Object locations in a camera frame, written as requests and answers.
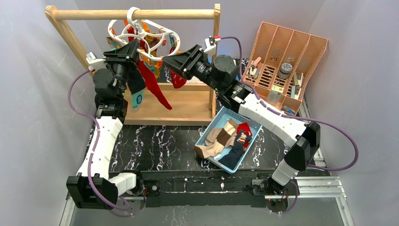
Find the white sock hanger with clips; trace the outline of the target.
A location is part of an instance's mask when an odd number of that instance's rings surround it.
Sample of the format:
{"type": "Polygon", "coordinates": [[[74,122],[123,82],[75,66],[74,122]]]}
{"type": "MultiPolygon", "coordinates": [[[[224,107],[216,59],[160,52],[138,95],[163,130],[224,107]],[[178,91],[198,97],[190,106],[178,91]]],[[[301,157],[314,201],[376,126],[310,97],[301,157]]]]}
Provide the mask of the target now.
{"type": "Polygon", "coordinates": [[[131,7],[128,10],[126,19],[127,24],[125,25],[121,34],[117,34],[113,29],[113,25],[117,21],[111,20],[109,22],[107,32],[112,40],[114,40],[121,47],[128,43],[125,38],[131,37],[142,41],[145,48],[140,47],[137,52],[141,54],[142,59],[146,58],[152,61],[162,60],[162,56],[155,56],[152,54],[152,52],[158,49],[158,47],[162,46],[167,40],[170,41],[172,47],[172,52],[169,53],[169,56],[181,53],[180,37],[176,32],[148,19],[133,20],[133,14],[137,10],[139,10],[137,7],[131,7]]]}

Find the brown striped sock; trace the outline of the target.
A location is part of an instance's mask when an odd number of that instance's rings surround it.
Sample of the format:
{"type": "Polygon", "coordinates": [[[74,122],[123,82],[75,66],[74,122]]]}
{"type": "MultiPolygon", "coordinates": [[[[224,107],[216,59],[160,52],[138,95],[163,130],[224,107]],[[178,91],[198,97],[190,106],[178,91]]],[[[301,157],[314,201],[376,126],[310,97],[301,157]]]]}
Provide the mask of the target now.
{"type": "Polygon", "coordinates": [[[229,119],[222,128],[213,128],[205,139],[205,145],[195,145],[194,151],[202,158],[215,157],[223,149],[233,146],[239,124],[229,119]]]}

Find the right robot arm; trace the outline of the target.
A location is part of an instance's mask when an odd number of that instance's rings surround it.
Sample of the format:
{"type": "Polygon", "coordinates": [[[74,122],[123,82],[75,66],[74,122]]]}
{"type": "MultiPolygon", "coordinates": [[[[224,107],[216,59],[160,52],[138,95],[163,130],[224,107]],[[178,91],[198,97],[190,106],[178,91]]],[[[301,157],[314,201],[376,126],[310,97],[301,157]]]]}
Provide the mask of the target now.
{"type": "Polygon", "coordinates": [[[264,185],[264,191],[282,192],[308,167],[320,147],[320,125],[294,119],[264,102],[251,87],[236,79],[240,69],[231,56],[218,55],[209,62],[207,53],[195,45],[186,52],[164,56],[162,62],[187,80],[198,78],[217,92],[217,99],[224,107],[256,121],[289,146],[288,153],[264,185]]]}

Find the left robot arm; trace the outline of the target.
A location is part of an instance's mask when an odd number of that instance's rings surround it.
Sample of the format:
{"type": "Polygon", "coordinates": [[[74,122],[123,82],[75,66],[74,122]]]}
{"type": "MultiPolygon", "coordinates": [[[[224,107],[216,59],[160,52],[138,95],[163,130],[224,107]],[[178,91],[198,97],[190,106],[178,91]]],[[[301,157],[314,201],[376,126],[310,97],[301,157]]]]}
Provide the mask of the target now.
{"type": "Polygon", "coordinates": [[[95,130],[89,150],[75,176],[69,176],[66,187],[77,208],[127,210],[117,206],[117,201],[126,191],[136,187],[137,176],[133,172],[122,172],[109,176],[109,165],[115,142],[127,115],[128,102],[124,99],[130,73],[139,73],[140,47],[138,40],[131,41],[115,50],[103,53],[99,59],[90,52],[86,56],[88,71],[93,73],[95,86],[95,115],[78,111],[68,97],[73,111],[93,120],[95,130]]]}

